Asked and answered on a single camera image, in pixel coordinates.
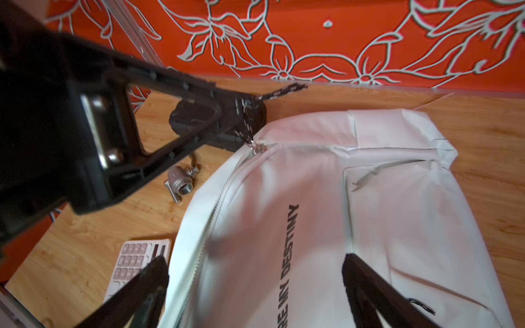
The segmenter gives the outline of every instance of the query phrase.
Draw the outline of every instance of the white fabric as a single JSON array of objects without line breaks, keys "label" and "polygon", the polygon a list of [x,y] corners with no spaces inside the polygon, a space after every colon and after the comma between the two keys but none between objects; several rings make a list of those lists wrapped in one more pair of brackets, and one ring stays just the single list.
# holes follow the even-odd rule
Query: white fabric
[{"label": "white fabric", "polygon": [[[349,252],[435,310],[415,305],[442,327],[514,327],[449,171],[457,152],[426,114],[304,114],[269,123],[256,139],[271,146],[226,184],[249,149],[237,151],[182,221],[166,312],[226,184],[181,327],[284,327],[285,309],[287,327],[352,327],[341,276]],[[282,276],[283,262],[290,268]],[[165,318],[159,327],[171,328]]]}]

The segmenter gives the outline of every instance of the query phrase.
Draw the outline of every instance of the white calculator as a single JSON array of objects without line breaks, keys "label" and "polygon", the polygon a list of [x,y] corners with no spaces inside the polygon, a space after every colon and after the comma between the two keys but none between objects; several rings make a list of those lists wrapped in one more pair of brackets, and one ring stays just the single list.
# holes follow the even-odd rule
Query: white calculator
[{"label": "white calculator", "polygon": [[126,241],[120,249],[104,302],[115,295],[131,278],[139,274],[140,270],[155,257],[163,256],[168,263],[170,247],[170,239]]}]

